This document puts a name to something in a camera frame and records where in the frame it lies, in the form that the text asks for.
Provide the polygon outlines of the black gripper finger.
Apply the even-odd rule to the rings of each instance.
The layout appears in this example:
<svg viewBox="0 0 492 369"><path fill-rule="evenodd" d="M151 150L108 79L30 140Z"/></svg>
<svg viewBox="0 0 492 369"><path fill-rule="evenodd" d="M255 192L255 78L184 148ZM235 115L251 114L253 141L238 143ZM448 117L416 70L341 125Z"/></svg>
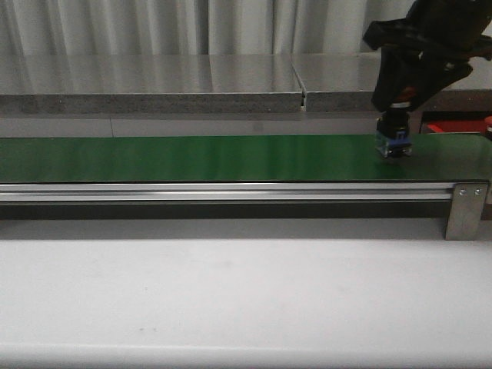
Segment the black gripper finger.
<svg viewBox="0 0 492 369"><path fill-rule="evenodd" d="M407 83L410 89L409 111L415 111L438 92L466 78L472 71L468 59L451 59L422 52Z"/></svg>
<svg viewBox="0 0 492 369"><path fill-rule="evenodd" d="M402 48L382 48L381 65L371 102L378 111L392 105L409 106L416 95L413 77L417 54Z"/></svg>

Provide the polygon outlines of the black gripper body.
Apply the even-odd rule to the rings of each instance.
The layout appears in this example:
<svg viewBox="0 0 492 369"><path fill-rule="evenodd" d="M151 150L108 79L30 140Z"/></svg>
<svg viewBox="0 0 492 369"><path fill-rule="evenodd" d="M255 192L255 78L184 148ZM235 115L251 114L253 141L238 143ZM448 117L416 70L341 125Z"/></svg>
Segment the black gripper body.
<svg viewBox="0 0 492 369"><path fill-rule="evenodd" d="M405 18L373 21L364 42L373 50L396 47L458 61L491 60L491 1L415 1Z"/></svg>

